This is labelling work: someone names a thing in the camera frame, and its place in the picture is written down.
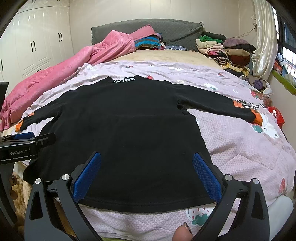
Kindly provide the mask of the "right hand thumb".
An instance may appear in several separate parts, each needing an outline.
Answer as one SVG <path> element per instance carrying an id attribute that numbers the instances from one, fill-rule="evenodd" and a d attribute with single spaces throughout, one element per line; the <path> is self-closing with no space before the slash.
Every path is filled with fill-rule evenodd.
<path id="1" fill-rule="evenodd" d="M 179 226 L 173 234 L 172 241 L 191 241 L 193 233 L 186 222 Z"/>

